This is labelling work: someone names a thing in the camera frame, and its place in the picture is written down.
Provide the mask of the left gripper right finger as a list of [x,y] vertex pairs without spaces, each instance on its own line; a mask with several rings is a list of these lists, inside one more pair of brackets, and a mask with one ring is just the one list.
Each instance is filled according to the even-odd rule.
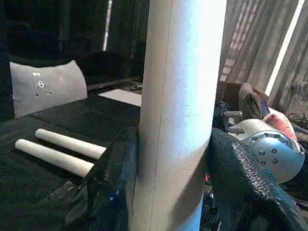
[[306,231],[299,208],[241,141],[213,128],[207,168],[222,231]]

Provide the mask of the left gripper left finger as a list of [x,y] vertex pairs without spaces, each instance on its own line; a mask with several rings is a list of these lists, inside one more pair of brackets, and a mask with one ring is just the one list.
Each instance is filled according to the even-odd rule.
[[138,173],[138,129],[111,142],[79,185],[64,221],[66,231],[127,231]]

